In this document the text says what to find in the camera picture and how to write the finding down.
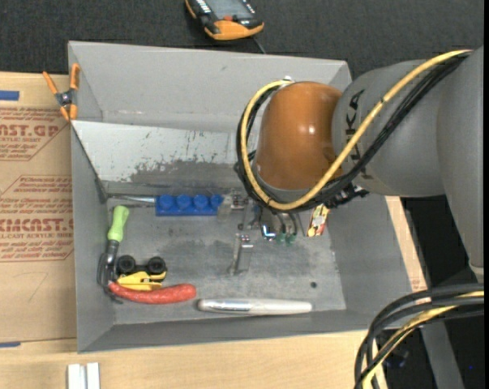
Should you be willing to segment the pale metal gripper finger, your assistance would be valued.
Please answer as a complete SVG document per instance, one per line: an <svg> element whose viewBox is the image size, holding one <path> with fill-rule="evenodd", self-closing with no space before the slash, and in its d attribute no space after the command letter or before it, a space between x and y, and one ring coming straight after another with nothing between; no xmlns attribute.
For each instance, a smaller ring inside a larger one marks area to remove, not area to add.
<svg viewBox="0 0 489 389"><path fill-rule="evenodd" d="M251 265L254 244L245 233L237 233L234 240L232 262L228 268L230 275L241 275L248 272Z"/></svg>
<svg viewBox="0 0 489 389"><path fill-rule="evenodd" d="M240 193L224 195L217 210L217 220L223 222L235 212L243 212L247 208L248 202L249 198Z"/></svg>

